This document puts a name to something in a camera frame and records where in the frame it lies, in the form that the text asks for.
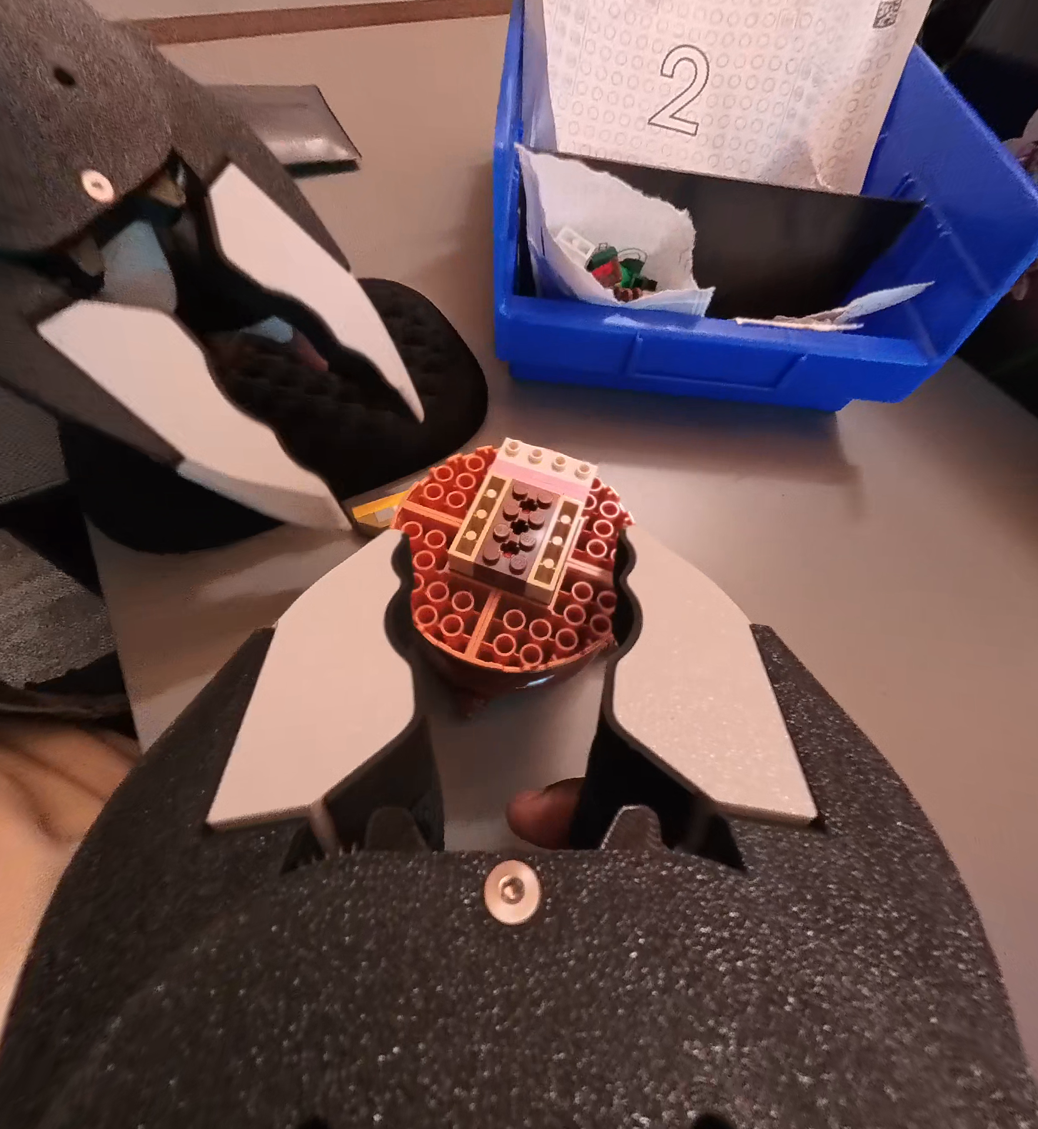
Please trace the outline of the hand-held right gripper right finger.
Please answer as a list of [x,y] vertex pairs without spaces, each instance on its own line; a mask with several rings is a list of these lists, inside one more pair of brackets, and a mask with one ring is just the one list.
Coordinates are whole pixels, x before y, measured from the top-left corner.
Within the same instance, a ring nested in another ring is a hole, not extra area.
[[610,721],[724,813],[806,826],[815,800],[745,613],[651,534],[622,545],[634,620],[607,669]]

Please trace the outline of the torn white paper bag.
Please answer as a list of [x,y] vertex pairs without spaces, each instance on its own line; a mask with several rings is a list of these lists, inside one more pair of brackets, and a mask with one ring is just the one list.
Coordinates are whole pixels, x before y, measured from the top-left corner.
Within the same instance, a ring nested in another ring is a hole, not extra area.
[[[605,306],[618,303],[555,244],[553,234],[569,226],[596,245],[637,248],[646,255],[645,275],[657,282],[658,290],[625,303],[629,310],[707,316],[715,289],[695,279],[696,233],[688,211],[633,189],[610,173],[595,170],[579,158],[538,152],[523,146],[516,148],[516,154],[526,193],[526,239],[540,294]],[[878,261],[852,287],[841,306],[803,316],[721,320],[847,332],[860,329],[864,320],[881,310],[910,301],[934,285],[931,279],[916,278],[908,283],[887,282],[880,288],[865,288],[866,278],[878,279],[873,271]]]

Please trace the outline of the dark leather wallet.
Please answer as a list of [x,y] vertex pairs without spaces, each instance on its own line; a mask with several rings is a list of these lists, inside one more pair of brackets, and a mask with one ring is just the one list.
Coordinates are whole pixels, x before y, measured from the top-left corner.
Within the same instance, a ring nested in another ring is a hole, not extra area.
[[208,84],[295,178],[357,172],[361,154],[319,86]]

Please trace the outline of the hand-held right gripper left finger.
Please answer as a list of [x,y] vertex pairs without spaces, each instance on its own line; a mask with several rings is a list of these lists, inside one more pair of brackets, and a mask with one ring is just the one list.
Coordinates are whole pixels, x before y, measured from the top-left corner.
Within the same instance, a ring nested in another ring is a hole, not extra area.
[[405,809],[438,844],[438,774],[410,660],[413,581],[409,541],[387,530],[278,620],[209,828],[306,816],[328,851],[347,851],[380,809]]

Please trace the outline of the white dotted paper bag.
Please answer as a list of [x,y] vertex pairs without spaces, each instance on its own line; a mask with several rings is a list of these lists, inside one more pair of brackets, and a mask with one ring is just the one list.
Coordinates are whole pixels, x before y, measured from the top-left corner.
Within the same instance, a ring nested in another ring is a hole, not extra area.
[[860,193],[930,6],[526,2],[526,145]]

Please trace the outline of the person's beige shirt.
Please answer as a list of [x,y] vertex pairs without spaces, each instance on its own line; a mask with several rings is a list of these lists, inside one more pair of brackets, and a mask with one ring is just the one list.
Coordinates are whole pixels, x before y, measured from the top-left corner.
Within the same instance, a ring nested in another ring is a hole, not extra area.
[[116,730],[0,716],[0,1029],[60,876],[141,752]]

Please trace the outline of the lego flower pot model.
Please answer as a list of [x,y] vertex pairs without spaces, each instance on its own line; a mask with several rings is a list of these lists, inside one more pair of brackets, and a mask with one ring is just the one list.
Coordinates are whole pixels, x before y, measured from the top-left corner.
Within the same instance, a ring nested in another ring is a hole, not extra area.
[[599,465],[516,438],[455,454],[401,498],[424,658],[461,714],[570,679],[611,650],[633,524]]

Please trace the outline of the pile of small lego pieces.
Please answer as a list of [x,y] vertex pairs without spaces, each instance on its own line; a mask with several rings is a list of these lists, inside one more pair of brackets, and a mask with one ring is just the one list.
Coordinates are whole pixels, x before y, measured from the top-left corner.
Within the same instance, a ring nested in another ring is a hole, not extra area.
[[656,294],[657,282],[645,275],[648,259],[637,248],[618,250],[601,243],[588,255],[585,270],[614,301],[629,303]]

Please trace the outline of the gold curved lego piece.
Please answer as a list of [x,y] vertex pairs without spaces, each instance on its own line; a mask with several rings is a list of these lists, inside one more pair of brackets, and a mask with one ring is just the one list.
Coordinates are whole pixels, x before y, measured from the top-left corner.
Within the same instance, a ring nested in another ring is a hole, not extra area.
[[347,513],[354,530],[366,539],[378,536],[385,530],[390,530],[396,518],[399,506],[405,501],[410,490],[412,489],[403,489],[368,500],[351,499]]

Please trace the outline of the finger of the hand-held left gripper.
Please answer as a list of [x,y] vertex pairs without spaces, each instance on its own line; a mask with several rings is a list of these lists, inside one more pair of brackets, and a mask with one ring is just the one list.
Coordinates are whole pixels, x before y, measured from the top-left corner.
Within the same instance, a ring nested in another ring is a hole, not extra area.
[[328,485],[223,395],[201,347],[171,315],[81,300],[41,322],[38,332],[171,444],[180,476],[284,523],[347,530]]
[[217,176],[208,200],[218,248],[229,264],[313,314],[339,345],[368,360],[424,421],[405,364],[352,272],[235,165]]

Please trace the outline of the blue plastic bin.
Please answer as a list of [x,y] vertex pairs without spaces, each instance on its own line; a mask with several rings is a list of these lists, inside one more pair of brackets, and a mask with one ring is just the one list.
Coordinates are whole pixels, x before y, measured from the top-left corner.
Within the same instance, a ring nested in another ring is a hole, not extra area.
[[515,378],[822,411],[897,402],[956,355],[1033,250],[1036,208],[1012,157],[915,43],[860,193],[838,194],[921,201],[865,288],[918,278],[933,280],[927,291],[847,332],[540,294],[516,148],[583,157],[526,145],[523,14],[513,2],[492,158],[495,347]]

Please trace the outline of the black bin divider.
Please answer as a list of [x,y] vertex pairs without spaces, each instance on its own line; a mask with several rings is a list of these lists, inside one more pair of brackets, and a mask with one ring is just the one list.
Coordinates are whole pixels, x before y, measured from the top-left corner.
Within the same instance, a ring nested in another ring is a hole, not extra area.
[[582,161],[689,212],[695,279],[715,289],[710,318],[768,320],[841,306],[923,207],[593,157]]

